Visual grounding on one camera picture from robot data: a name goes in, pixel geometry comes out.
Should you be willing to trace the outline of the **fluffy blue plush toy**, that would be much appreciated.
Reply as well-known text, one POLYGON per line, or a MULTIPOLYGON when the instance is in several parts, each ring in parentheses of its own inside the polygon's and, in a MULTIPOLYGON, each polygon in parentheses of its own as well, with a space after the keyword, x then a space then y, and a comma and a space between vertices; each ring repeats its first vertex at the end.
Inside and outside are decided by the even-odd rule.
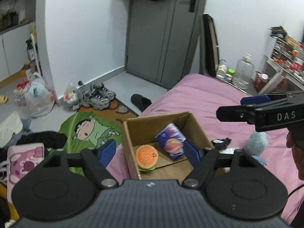
POLYGON ((254 131, 244 145, 244 150, 254 156, 259 156, 268 144, 268 135, 265 132, 254 131))

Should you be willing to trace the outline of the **clear plastic jar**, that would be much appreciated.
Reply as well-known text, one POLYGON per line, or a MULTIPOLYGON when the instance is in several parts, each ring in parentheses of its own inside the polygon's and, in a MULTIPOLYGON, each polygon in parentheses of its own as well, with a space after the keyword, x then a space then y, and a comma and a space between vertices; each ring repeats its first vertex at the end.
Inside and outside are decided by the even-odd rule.
POLYGON ((232 84, 239 89, 246 90, 249 86, 251 76, 254 72, 253 59, 250 54, 246 54, 237 63, 237 68, 232 79, 232 84))

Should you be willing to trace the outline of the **blue purple tissue pack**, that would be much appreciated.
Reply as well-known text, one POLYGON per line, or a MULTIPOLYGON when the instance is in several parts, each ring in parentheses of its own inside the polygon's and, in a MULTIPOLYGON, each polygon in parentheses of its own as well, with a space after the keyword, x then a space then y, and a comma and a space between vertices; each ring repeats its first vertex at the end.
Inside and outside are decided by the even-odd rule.
POLYGON ((172 160, 176 160, 184 154, 183 143, 186 137, 174 123, 168 124, 156 135, 155 140, 169 154, 172 160))

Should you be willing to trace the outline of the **white desk with clutter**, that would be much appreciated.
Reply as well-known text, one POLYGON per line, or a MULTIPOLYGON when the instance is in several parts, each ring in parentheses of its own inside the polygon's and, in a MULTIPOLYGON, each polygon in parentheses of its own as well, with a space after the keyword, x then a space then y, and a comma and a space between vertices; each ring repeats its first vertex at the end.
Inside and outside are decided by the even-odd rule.
POLYGON ((255 79, 258 93, 303 90, 303 42, 289 36, 282 26, 270 31, 263 68, 255 79))

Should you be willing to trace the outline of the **pink bed sheet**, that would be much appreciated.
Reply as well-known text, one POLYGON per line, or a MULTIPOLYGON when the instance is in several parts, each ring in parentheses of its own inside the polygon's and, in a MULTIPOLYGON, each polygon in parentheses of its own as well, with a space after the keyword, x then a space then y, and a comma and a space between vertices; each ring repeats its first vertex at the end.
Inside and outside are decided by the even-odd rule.
MULTIPOLYGON (((130 105, 132 94, 140 93, 152 98, 153 104, 140 115, 140 117, 163 115, 169 113, 185 112, 192 113, 209 139, 218 137, 229 137, 232 135, 232 146, 243 146, 245 141, 253 132, 250 125, 243 123, 221 123, 216 118, 216 110, 224 105, 236 105, 241 98, 247 96, 236 88, 221 83, 213 78, 200 74, 190 74, 185 76, 171 90, 165 92, 161 88, 148 81, 134 77, 130 74, 121 74, 106 82, 106 87, 113 89, 118 96, 119 101, 130 105)), ((274 174, 281 182, 285 184, 288 191, 293 190, 300 185, 301 181, 297 178, 296 166, 293 163, 292 154, 285 147, 286 129, 267 132, 269 135, 269 145, 262 153, 267 160, 267 169, 274 174)), ((114 158, 106 169, 122 183, 124 179, 130 178, 129 169, 125 160, 122 145, 119 145, 114 158)), ((291 223, 295 218, 297 209, 303 204, 303 189, 291 197, 284 212, 283 219, 291 223)), ((198 213, 195 218, 202 218, 199 224, 190 226, 188 221, 182 224, 186 219, 179 215, 177 223, 169 223, 170 227, 236 227, 228 226, 228 223, 220 225, 211 220, 211 216, 205 213, 198 213)))

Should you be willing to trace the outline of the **black clothing on floor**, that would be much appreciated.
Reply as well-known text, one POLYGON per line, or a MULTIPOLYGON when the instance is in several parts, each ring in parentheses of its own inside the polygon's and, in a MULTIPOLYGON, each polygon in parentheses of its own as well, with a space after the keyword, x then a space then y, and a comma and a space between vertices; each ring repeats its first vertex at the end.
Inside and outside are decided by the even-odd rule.
POLYGON ((43 131, 29 135, 22 135, 22 137, 17 141, 16 145, 42 143, 46 148, 57 150, 63 148, 66 142, 67 136, 64 133, 43 131))

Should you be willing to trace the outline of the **brown cardboard box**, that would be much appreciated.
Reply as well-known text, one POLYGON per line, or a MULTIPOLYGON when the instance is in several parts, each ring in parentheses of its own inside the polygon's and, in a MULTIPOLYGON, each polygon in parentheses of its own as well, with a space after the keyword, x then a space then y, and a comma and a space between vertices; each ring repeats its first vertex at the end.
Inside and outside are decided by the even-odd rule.
POLYGON ((122 146, 131 179, 173 179, 181 183, 193 170, 193 167, 184 155, 175 161, 172 160, 169 154, 155 140, 155 136, 170 123, 174 123, 183 135, 194 142, 197 147, 205 148, 212 146, 199 122, 190 112, 130 118, 123 124, 124 138, 122 146), (143 145, 150 145, 158 150, 159 159, 155 170, 141 172, 139 169, 135 153, 143 145))

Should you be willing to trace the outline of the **plush hamburger toy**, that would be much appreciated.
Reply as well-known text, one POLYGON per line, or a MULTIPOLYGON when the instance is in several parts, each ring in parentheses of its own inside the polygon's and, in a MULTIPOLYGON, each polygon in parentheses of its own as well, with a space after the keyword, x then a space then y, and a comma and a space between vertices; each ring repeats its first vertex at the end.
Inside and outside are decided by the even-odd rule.
POLYGON ((140 146, 135 152, 135 159, 140 171, 151 171, 156 168, 158 162, 158 151, 150 145, 140 146))

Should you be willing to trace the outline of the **grey sneaker left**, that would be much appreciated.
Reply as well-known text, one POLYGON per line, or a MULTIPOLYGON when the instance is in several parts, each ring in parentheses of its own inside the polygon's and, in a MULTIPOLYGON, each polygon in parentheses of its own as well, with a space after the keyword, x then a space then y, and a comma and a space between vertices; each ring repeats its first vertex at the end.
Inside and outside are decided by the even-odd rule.
POLYGON ((98 89, 90 88, 88 91, 82 92, 81 105, 95 110, 104 110, 109 107, 110 99, 101 95, 98 89))

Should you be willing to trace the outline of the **grey sneaker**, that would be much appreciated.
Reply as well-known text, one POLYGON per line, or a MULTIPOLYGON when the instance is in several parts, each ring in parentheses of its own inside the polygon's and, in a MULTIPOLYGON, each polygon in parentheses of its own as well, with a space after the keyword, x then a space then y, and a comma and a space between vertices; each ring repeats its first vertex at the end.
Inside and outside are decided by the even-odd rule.
POLYGON ((90 89, 94 94, 99 94, 102 97, 108 98, 109 100, 114 100, 114 98, 116 97, 114 91, 106 88, 103 83, 92 84, 90 86, 90 89))
POLYGON ((98 89, 90 88, 88 91, 82 92, 81 105, 95 110, 104 110, 109 107, 110 99, 101 95, 98 89))

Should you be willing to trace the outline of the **black framed board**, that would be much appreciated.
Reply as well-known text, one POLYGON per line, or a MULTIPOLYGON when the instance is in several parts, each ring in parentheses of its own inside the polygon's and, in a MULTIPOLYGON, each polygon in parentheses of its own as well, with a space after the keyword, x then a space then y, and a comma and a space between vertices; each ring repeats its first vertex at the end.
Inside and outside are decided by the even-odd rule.
POLYGON ((219 67, 219 42, 214 19, 206 13, 201 17, 201 57, 203 74, 215 78, 219 67))

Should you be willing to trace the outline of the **grey sneaker right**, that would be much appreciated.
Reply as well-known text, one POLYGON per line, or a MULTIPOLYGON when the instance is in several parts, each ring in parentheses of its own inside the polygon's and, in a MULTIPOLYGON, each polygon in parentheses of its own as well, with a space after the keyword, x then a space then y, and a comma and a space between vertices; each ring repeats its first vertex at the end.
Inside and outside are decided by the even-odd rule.
POLYGON ((109 100, 114 100, 114 98, 116 97, 114 91, 106 88, 103 83, 92 84, 90 86, 90 89, 94 94, 99 94, 102 97, 108 98, 109 100))

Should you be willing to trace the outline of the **small plastic bag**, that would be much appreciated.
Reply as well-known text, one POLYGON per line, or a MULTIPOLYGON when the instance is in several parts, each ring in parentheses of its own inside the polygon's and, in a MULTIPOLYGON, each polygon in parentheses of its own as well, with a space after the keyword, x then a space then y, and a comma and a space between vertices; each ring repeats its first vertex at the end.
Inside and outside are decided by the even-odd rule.
POLYGON ((63 108, 66 111, 76 111, 81 107, 81 93, 79 90, 69 83, 63 95, 63 108))

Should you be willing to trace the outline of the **grey door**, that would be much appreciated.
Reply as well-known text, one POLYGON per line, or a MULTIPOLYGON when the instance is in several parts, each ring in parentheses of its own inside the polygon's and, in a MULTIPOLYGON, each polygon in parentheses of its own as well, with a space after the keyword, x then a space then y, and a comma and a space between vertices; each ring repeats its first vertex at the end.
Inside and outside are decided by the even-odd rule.
POLYGON ((189 73, 206 0, 131 0, 126 72, 170 89, 189 73))

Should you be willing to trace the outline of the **white cabinet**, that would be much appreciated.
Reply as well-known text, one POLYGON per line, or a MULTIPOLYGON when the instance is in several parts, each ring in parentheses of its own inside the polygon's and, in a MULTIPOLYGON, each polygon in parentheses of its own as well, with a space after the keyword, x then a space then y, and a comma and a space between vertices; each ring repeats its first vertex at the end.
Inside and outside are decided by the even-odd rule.
POLYGON ((1 81, 19 72, 28 63, 26 40, 30 38, 30 22, 1 31, 1 81))

